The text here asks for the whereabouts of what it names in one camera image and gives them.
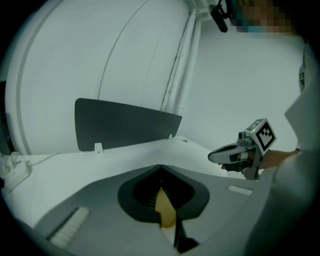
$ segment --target white curved wall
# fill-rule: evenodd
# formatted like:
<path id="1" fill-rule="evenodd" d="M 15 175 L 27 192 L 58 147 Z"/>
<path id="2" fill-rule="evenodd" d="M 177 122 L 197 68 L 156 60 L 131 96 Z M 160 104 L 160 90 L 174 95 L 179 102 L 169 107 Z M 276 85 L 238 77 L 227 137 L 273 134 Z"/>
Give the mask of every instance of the white curved wall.
<path id="1" fill-rule="evenodd" d="M 6 84 L 16 150 L 79 151 L 78 98 L 160 110 L 189 17 L 184 0 L 52 0 L 36 14 Z"/>

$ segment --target person's arm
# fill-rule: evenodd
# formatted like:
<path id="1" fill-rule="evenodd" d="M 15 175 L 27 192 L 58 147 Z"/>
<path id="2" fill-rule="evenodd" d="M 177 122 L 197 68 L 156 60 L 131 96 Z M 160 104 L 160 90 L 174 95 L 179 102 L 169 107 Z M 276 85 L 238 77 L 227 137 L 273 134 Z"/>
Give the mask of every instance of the person's arm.
<path id="1" fill-rule="evenodd" d="M 278 167 L 285 159 L 299 153 L 299 150 L 290 152 L 269 150 L 263 157 L 260 169 L 267 169 L 271 167 Z"/>

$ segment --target white clip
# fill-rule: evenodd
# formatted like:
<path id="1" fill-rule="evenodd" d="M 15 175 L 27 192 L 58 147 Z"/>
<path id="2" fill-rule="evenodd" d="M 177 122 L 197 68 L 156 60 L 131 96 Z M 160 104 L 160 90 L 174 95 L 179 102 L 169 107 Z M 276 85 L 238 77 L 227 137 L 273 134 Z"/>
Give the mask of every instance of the white clip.
<path id="1" fill-rule="evenodd" d="M 104 149 L 102 148 L 101 143 L 94 143 L 94 152 L 96 152 L 97 154 L 104 152 Z"/>

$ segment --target white wall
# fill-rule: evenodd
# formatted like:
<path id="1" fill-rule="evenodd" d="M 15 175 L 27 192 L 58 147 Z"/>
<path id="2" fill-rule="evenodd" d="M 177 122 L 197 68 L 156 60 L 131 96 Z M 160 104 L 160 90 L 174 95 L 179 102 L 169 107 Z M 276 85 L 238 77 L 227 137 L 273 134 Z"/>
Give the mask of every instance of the white wall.
<path id="1" fill-rule="evenodd" d="M 214 150 L 267 118 L 277 136 L 271 149 L 294 150 L 297 138 L 284 113 L 299 95 L 303 48 L 297 37 L 254 38 L 234 27 L 221 33 L 204 22 L 178 134 Z"/>
<path id="2" fill-rule="evenodd" d="M 189 11 L 184 0 L 49 0 L 26 26 L 8 70 L 15 150 L 78 152 L 78 98 L 160 110 Z"/>

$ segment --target dark gray panel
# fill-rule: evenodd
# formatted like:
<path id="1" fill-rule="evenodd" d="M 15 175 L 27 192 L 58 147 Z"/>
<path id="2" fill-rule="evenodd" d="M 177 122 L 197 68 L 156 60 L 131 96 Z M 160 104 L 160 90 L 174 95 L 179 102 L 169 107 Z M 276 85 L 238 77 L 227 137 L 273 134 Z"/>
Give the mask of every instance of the dark gray panel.
<path id="1" fill-rule="evenodd" d="M 176 136 L 182 117 L 122 103 L 78 98 L 74 106 L 75 132 L 80 151 L 95 143 L 112 149 Z"/>

